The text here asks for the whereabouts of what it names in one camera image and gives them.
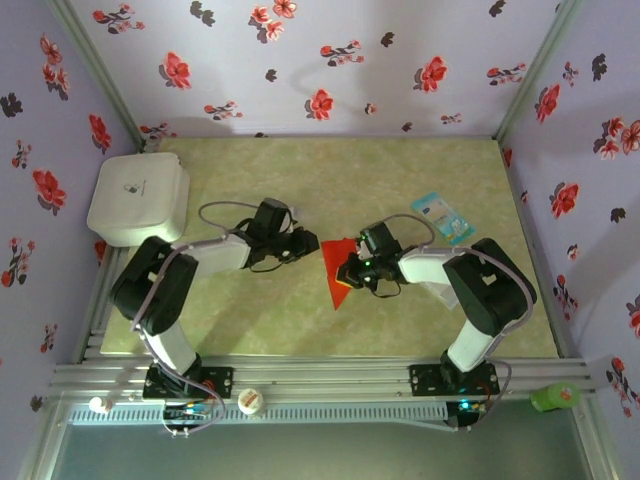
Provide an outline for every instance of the white bottle cap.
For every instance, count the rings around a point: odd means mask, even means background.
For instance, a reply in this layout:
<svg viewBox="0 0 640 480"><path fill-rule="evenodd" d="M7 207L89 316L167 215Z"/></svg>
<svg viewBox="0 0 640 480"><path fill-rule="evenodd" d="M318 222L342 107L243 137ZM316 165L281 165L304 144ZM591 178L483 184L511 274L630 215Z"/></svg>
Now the white bottle cap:
<svg viewBox="0 0 640 480"><path fill-rule="evenodd" d="M89 401L89 410L95 413L109 413L112 407L113 403L111 400L107 400L106 398L93 397Z"/></svg>
<svg viewBox="0 0 640 480"><path fill-rule="evenodd" d="M258 415L264 410L265 402L262 394L253 388L247 388L238 395L238 408L245 415Z"/></svg>

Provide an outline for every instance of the black cable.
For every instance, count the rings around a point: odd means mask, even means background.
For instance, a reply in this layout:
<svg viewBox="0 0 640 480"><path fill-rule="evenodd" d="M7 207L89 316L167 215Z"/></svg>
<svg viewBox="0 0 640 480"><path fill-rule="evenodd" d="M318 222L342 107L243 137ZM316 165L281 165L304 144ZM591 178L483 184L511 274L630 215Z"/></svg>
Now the black cable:
<svg viewBox="0 0 640 480"><path fill-rule="evenodd" d="M250 271L250 272L253 272L253 273L269 273L269 272L273 272L273 271L275 271L275 270L279 269L282 265L284 265L284 262L280 262L280 263L279 263L278 265L276 265L275 267L273 267L273 268L268 268L268 269L266 269L266 270L254 270L254 269L253 269L253 265L251 265L251 266L249 267L249 271Z"/></svg>
<svg viewBox="0 0 640 480"><path fill-rule="evenodd" d="M393 298L393 297L397 297L398 295L400 295L400 293L402 292L402 287L400 286L400 284L398 282L395 282L395 284L398 286L398 291L396 293L392 293L392 294L385 294L385 295L378 295L375 291L371 290L371 293L373 293L373 296L376 298Z"/></svg>

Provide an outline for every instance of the floral wallpaper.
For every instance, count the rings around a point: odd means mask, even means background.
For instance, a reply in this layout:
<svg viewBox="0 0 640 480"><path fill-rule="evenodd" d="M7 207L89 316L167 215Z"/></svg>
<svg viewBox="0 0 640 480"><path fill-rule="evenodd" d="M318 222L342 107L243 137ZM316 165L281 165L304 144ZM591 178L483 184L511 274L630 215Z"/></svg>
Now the floral wallpaper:
<svg viewBox="0 0 640 480"><path fill-rule="evenodd" d="M548 293L575 349L610 386L598 399L630 479L640 478L637 18L634 0L585 2L503 142Z"/></svg>
<svg viewBox="0 0 640 480"><path fill-rule="evenodd" d="M13 479L104 253L85 227L98 170L134 146L46 5L2 13L0 477Z"/></svg>
<svg viewBox="0 0 640 480"><path fill-rule="evenodd" d="M497 131L558 1L70 3L143 135L424 136Z"/></svg>

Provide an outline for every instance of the wire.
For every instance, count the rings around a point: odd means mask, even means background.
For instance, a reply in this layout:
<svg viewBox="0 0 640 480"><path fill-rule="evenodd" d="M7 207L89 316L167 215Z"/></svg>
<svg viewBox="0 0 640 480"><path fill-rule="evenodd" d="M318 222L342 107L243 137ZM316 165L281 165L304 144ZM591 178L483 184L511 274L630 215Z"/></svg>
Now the wire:
<svg viewBox="0 0 640 480"><path fill-rule="evenodd" d="M190 244L180 245L179 247L176 247L173 250L173 252L171 252L169 255L167 255L167 257L165 258L164 262L162 262L162 266L160 267L160 270L158 270L158 274L156 275L156 278L155 278L155 280L153 282L153 285L151 285L151 288L149 289L149 292L147 293L147 296L145 297L145 299L143 300L142 304L140 305L140 309L138 310L138 313L136 313L135 317L133 318L133 321L131 322L131 331L132 332L138 332L140 334L140 339L142 340L142 343L144 343L144 345L147 348L147 350L149 350L149 353L151 353L151 355L153 356L154 362L157 363L158 365L160 365L160 367L165 371L165 373L167 373L168 375L171 375L172 377L174 377L177 380L180 380L180 381L186 383L187 385L191 385L194 388L197 388L199 390L202 390L205 393L208 393L216 401L218 401L220 403L220 406L222 408L220 409L220 411L218 412L218 414L216 416L212 415L211 420L209 420L206 423L203 423L202 425L199 425L197 427L191 428L189 430L189 432L188 432L188 433L196 433L196 432L198 432L200 430L204 430L205 428L210 427L214 423L217 423L220 420L222 420L222 418L224 418L224 416L227 413L227 406L225 405L224 400L218 394L218 392L216 392L214 389L209 388L206 385L203 385L201 383L195 382L195 381L183 376L182 374L180 374L179 372L174 370L171 366L169 366L167 363L165 363L162 360L162 358L160 358L158 353L154 350L153 346L149 342L149 339L147 338L146 334L142 331L142 327L140 326L140 320L142 320L142 318L144 317L145 313L147 312L147 308L149 307L149 304L151 303L151 301L153 299L153 296L155 295L156 291L158 290L158 287L160 286L160 282L162 282L162 279L164 278L164 273L167 271L167 268L169 268L169 264L173 261L173 259L176 256L178 256L180 254L180 252L182 252L184 250L187 250L188 248L191 248ZM182 435L182 436L188 434L186 432L180 433L177 430L171 431L171 433L174 434L174 435Z"/></svg>
<svg viewBox="0 0 640 480"><path fill-rule="evenodd" d="M402 293L402 287L400 286L400 284L398 282L395 282L396 286L398 287L398 291L396 293L391 293L391 294L384 294L384 295L378 295L375 291L371 290L371 293L373 293L373 296L376 298L393 298L393 297L397 297L398 295L400 295Z"/></svg>
<svg viewBox="0 0 640 480"><path fill-rule="evenodd" d="M273 268L267 268L266 270L254 270L253 269L253 265L251 265L249 267L249 271L253 272L253 273L269 273L269 272L275 272L277 269L279 269L282 265L284 265L284 262L280 262L278 265L276 265Z"/></svg>
<svg viewBox="0 0 640 480"><path fill-rule="evenodd" d="M520 320L517 320L516 323L514 323L511 326L507 325L502 330L502 332L500 332L500 334L496 336L495 340L489 347L489 350L487 350L486 356L489 356L498 347L498 345L500 344L500 342L505 336L509 335L514 330L522 327L525 323L529 321L529 319L531 318L531 315L533 315L533 297L531 296L531 292L529 292L529 289L525 285L524 281L518 275L516 275L513 270L507 267L500 260L496 260L495 258L487 255L486 253L479 252L478 250L474 250L473 248L469 248L469 247L453 247L451 251L453 253L457 253L459 251L471 253L472 255L475 255L476 257L479 257L480 259L495 265L504 273L509 275L509 277L511 277L511 279L514 282L516 282L516 284L520 287L520 290L522 290L524 298L527 301L527 311L524 313L524 315Z"/></svg>
<svg viewBox="0 0 640 480"><path fill-rule="evenodd" d="M412 215L410 213L394 213L393 215L389 215L387 218L384 218L383 220L381 220L381 222L384 223L394 218L412 218L420 222L421 224L423 224L425 227L429 229L429 232L431 232L431 238L426 242L421 243L420 244L421 247L426 247L427 245L431 245L433 242L436 241L436 232L433 230L433 227L429 224L429 222L427 222L425 219L420 218L416 215Z"/></svg>
<svg viewBox="0 0 640 480"><path fill-rule="evenodd" d="M236 205L239 207L255 208L256 210L258 209L257 205L253 205L251 203L244 203L244 202L235 202L232 200L220 200L217 202L208 202L200 205L200 208L198 208L198 217L200 217L200 220L202 220L204 223L208 223L209 225L212 225L214 227L221 229L224 232L225 237L229 235L229 229L220 223L212 222L211 220L205 218L205 216L202 213L205 208L213 207L216 205Z"/></svg>
<svg viewBox="0 0 640 480"><path fill-rule="evenodd" d="M487 412L480 417L480 419L475 423L475 425L473 426L473 428L477 428L477 426L479 424L481 424L482 422L484 422L487 417L489 415L491 415L491 413L493 413L493 411L496 409L496 406L498 405L498 402L500 402L500 400L502 400L502 397L504 396L504 394L507 392L507 388L509 387L509 382L511 382L511 375L513 374L513 369L511 368L511 365L503 360L498 360L497 358L492 358L492 359L487 359L488 361L490 361L491 363L497 363L498 365L502 365L504 367L506 367L507 369L507 378L505 378L504 383L502 384L502 388L500 389L500 393L498 393L498 395L496 395L495 400L491 403L491 405L489 406Z"/></svg>

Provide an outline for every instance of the white arm segment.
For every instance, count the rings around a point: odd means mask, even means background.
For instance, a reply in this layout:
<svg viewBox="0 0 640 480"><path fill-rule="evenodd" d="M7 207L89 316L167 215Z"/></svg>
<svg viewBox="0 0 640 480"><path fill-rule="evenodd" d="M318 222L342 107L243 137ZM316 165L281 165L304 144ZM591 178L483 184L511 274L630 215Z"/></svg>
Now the white arm segment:
<svg viewBox="0 0 640 480"><path fill-rule="evenodd" d="M234 234L226 238L203 240L191 244L184 253L198 261L194 280L227 270L239 270L245 266L251 248Z"/></svg>
<svg viewBox="0 0 640 480"><path fill-rule="evenodd" d="M417 247L407 252L398 261L398 266L407 282L428 284L432 291L441 292L442 297L455 296L442 265L457 255L450 250ZM493 341L494 337L480 332L467 320L447 355L461 372L469 372L482 363Z"/></svg>
<svg viewBox="0 0 640 480"><path fill-rule="evenodd" d="M184 254L198 261L194 276L197 279L217 272L241 269L247 263L250 251L251 248L244 240L231 234L226 238L194 242ZM185 337L179 321L158 335L146 332L144 335L158 357L181 375L196 360L196 352Z"/></svg>
<svg viewBox="0 0 640 480"><path fill-rule="evenodd" d="M482 333L467 320L458 338L447 350L447 356L462 373L470 372L482 363L494 340L494 337Z"/></svg>
<svg viewBox="0 0 640 480"><path fill-rule="evenodd" d="M158 335L149 335L144 329L143 332L160 360L180 375L189 370L189 367L196 361L196 352L193 351L187 337L184 336L180 322L175 322Z"/></svg>

